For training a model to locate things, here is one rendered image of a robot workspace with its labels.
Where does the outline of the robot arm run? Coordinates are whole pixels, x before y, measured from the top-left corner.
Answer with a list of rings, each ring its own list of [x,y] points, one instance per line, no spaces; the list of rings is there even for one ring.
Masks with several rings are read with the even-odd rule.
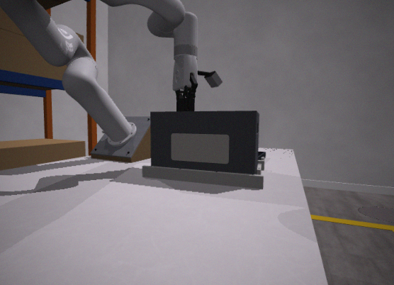
[[[100,0],[109,6],[137,4],[152,10],[149,31],[161,38],[174,38],[174,56],[198,57],[198,19],[185,12],[180,0]],[[49,64],[67,65],[62,76],[64,90],[77,101],[107,134],[108,143],[120,146],[136,133],[110,96],[97,84],[98,67],[79,36],[69,27],[56,25],[36,0],[0,0],[0,7]],[[159,15],[158,15],[159,14]]]

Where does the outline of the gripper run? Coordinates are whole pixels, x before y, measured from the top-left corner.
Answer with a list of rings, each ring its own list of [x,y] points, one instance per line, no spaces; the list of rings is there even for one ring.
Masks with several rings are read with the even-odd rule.
[[[197,59],[195,55],[190,54],[174,56],[173,90],[176,92],[176,111],[195,111],[195,93],[198,86]]]

